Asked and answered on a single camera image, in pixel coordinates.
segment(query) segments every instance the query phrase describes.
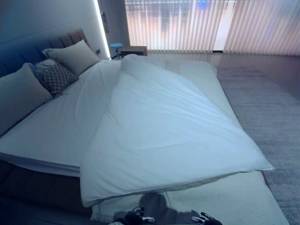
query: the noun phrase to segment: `upholstered headboard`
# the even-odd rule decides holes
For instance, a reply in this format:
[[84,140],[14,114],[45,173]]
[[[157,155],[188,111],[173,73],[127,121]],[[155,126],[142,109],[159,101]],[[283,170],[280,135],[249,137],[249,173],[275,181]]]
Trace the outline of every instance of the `upholstered headboard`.
[[82,29],[77,29],[38,43],[31,43],[19,49],[0,51],[0,77],[20,69],[25,62],[36,63],[45,59],[42,50],[46,48],[65,48],[87,39]]

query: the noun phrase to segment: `floor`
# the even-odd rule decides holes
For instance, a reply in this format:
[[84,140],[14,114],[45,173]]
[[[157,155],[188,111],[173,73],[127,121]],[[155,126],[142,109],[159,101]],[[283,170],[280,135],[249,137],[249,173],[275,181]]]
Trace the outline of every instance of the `floor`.
[[[300,57],[213,54],[149,54],[168,59],[201,60],[217,68],[253,67],[261,70],[294,98],[300,100]],[[0,196],[0,224],[4,225],[89,225],[100,224],[88,217],[39,207]]]

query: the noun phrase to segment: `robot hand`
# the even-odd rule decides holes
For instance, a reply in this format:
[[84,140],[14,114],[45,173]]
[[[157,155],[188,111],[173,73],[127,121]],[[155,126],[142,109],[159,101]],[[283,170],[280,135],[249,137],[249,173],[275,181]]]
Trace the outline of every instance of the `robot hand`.
[[220,221],[205,212],[201,212],[201,215],[203,217],[192,217],[192,221],[199,225],[222,225]]
[[143,207],[135,207],[132,211],[129,211],[124,219],[117,219],[115,222],[120,222],[124,225],[141,225],[153,224],[155,219],[152,217],[142,217],[145,209]]

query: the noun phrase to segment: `patterned pillow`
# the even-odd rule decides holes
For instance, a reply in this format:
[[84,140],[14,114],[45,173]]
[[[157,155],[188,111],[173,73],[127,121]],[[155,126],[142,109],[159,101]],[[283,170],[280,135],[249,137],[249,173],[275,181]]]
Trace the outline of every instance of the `patterned pillow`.
[[38,80],[54,97],[61,95],[67,86],[78,80],[73,72],[51,59],[34,66]]

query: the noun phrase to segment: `duvet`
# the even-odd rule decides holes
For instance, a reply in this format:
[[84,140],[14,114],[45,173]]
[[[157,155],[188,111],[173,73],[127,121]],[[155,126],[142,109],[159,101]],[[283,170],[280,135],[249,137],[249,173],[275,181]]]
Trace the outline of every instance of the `duvet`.
[[271,169],[254,141],[190,81],[129,55],[81,162],[81,197],[89,207]]

